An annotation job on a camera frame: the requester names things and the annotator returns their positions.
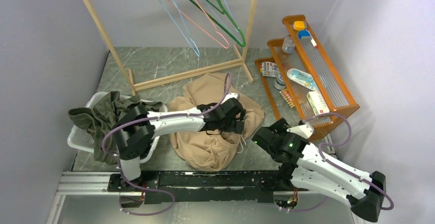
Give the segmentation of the beige shorts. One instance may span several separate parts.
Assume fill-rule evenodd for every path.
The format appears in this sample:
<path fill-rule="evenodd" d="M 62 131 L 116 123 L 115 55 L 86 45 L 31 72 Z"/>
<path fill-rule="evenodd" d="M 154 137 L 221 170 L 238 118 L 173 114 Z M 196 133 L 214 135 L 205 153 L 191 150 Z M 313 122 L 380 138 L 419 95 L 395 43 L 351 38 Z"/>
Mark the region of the beige shorts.
<path fill-rule="evenodd" d="M 192 81 L 183 87 L 183 96 L 175 97 L 167 104 L 169 111 L 182 111 L 201 104 L 218 102 L 224 94 L 224 73 L 211 73 Z M 183 131 L 170 134 L 169 141 L 187 164 L 200 171 L 220 171 L 226 168 L 236 155 L 243 139 L 250 137 L 263 123 L 265 112 L 254 100 L 240 94 L 242 106 L 246 109 L 243 134 L 218 134 Z"/>

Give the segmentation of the green hanger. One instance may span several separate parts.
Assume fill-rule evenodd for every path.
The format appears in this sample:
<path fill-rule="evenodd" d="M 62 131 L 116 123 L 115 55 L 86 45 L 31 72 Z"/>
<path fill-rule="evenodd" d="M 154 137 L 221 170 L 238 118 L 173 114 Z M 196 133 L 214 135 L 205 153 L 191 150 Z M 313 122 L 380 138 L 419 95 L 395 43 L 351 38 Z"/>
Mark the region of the green hanger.
<path fill-rule="evenodd" d="M 238 26 L 234 18 L 230 17 L 226 11 L 217 11 L 214 8 L 210 8 L 208 3 L 205 0 L 188 0 L 190 1 L 198 10 L 200 10 L 203 14 L 205 14 L 206 18 L 212 23 L 213 27 L 216 29 L 216 33 L 222 37 L 224 42 L 228 42 L 227 38 L 223 36 L 223 34 L 219 31 L 222 30 L 229 36 L 238 46 L 245 47 L 247 42 L 244 35 L 244 32 Z M 209 0 L 212 1 L 215 5 L 217 5 L 218 9 L 223 9 L 223 5 L 220 0 Z M 225 25 L 225 23 L 219 18 L 222 15 L 226 17 L 229 22 L 232 24 L 236 34 L 232 33 L 231 30 Z"/>

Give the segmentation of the light blue wire hanger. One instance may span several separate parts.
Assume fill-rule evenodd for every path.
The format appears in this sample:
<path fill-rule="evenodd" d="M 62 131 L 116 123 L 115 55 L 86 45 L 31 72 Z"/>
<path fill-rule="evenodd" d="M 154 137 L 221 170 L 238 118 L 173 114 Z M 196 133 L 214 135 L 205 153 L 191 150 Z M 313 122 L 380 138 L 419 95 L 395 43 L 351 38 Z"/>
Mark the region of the light blue wire hanger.
<path fill-rule="evenodd" d="M 232 15 L 232 13 L 231 13 L 231 11 L 230 11 L 230 8 L 228 7 L 228 4 L 227 4 L 227 2 L 226 2 L 226 0 L 220 0 L 221 1 L 221 3 L 222 3 L 222 5 L 223 5 L 223 9 L 218 9 L 217 8 L 217 5 L 215 5 L 212 1 L 209 1 L 209 0 L 205 0 L 206 1 L 206 3 L 208 3 L 209 5 L 209 7 L 210 8 L 214 8 L 214 9 L 216 9 L 217 11 L 226 11 L 227 13 L 228 13 L 228 15 L 232 18 L 233 17 L 233 15 Z"/>

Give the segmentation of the pink wire hanger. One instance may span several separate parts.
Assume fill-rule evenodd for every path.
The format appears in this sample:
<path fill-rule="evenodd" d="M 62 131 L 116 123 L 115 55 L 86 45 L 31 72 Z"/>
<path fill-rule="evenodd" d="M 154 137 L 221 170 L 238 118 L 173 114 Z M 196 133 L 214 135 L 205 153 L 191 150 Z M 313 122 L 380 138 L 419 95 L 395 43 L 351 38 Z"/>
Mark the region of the pink wire hanger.
<path fill-rule="evenodd" d="M 230 47 L 230 42 L 224 42 L 221 36 L 219 36 L 216 33 L 216 29 L 213 27 L 212 23 L 206 18 L 205 14 L 203 14 L 201 11 L 198 13 L 194 13 L 193 15 L 189 14 L 189 10 L 185 11 L 183 10 L 183 4 L 179 5 L 179 2 L 182 2 L 182 0 L 176 0 L 177 5 L 182 10 L 182 13 L 187 16 L 187 19 L 185 19 L 190 33 L 194 39 L 194 35 L 192 34 L 192 30 L 190 29 L 191 26 L 193 26 L 195 29 L 198 29 L 200 32 L 202 32 L 205 36 L 207 36 L 209 39 L 211 39 L 213 42 L 217 43 L 220 47 L 227 49 Z"/>

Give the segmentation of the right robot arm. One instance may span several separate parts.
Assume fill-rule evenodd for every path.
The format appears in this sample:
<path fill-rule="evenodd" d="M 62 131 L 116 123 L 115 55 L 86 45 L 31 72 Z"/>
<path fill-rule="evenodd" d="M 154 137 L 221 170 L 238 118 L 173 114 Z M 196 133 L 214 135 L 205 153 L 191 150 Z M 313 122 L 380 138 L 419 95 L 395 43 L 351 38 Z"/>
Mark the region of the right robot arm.
<path fill-rule="evenodd" d="M 325 154 L 309 142 L 314 128 L 307 122 L 291 127 L 284 118 L 260 127 L 253 142 L 281 164 L 277 184 L 315 191 L 350 208 L 359 218 L 377 222 L 385 200 L 386 176 L 368 173 Z"/>

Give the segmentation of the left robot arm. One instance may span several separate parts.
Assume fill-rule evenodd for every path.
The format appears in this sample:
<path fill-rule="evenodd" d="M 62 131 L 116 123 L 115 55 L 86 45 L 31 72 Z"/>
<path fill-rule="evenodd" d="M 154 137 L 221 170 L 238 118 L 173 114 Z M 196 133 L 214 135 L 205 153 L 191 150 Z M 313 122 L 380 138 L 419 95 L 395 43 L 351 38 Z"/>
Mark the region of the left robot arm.
<path fill-rule="evenodd" d="M 121 183 L 129 191 L 142 184 L 141 157 L 156 137 L 184 132 L 242 134 L 246 110 L 236 97 L 227 95 L 220 103 L 199 105 L 178 112 L 152 112 L 135 107 L 108 133 L 117 148 Z"/>

